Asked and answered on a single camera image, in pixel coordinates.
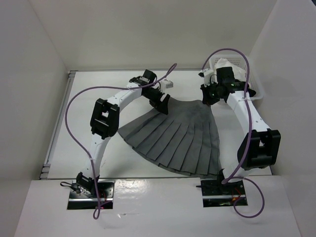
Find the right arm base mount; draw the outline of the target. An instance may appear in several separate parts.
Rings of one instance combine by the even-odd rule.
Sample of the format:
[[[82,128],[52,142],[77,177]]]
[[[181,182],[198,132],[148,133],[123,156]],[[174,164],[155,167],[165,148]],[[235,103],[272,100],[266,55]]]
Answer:
[[[244,184],[242,181],[222,185],[215,179],[201,179],[196,186],[201,190],[203,207],[247,206]]]

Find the black skirt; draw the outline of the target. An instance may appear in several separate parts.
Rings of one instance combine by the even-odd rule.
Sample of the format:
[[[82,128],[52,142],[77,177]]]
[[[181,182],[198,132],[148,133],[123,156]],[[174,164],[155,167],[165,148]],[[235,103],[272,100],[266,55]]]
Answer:
[[[245,86],[247,86],[247,92],[249,93],[249,96],[254,97],[256,95],[256,91],[251,89],[250,84],[246,83],[245,81],[235,79],[235,86],[239,91],[244,91]]]

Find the grey pleated skirt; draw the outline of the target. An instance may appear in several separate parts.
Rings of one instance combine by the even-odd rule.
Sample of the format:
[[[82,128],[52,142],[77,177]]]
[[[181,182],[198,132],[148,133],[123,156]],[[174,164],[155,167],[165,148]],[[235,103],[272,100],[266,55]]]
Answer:
[[[167,115],[152,109],[118,133],[141,157],[170,172],[206,178],[221,170],[218,128],[201,100],[170,98]]]

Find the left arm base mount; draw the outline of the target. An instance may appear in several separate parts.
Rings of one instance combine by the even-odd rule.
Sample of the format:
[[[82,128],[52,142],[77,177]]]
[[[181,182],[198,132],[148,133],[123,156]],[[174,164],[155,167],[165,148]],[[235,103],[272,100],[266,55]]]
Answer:
[[[68,210],[95,209],[98,205],[95,190],[92,193],[79,188],[75,181],[60,183],[61,187],[70,188],[68,198]],[[112,180],[100,180],[98,193],[101,203],[101,210],[113,209],[115,182]]]

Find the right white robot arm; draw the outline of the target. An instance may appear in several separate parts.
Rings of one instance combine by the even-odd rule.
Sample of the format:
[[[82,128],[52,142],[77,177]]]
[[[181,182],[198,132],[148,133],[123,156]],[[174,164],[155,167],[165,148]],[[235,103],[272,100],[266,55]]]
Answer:
[[[223,178],[216,182],[218,192],[229,193],[235,182],[249,175],[253,169],[264,169],[277,160],[281,134],[271,129],[261,118],[251,98],[256,92],[247,81],[235,78],[232,67],[221,67],[213,71],[199,72],[204,79],[201,85],[203,103],[214,105],[223,100],[234,112],[244,134],[244,138],[231,161],[222,162]]]

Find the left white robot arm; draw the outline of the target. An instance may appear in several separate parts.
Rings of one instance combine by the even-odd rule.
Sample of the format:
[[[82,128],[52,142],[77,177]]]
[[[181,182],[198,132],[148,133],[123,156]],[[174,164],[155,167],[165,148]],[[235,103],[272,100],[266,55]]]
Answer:
[[[98,193],[101,161],[109,140],[119,129],[121,111],[132,101],[143,96],[149,100],[154,111],[167,114],[170,95],[155,87],[158,84],[155,79],[157,76],[154,72],[145,70],[141,76],[131,78],[125,87],[118,87],[119,92],[115,95],[96,100],[90,119],[90,148],[83,148],[89,162],[76,176],[77,189],[86,197],[90,198]]]

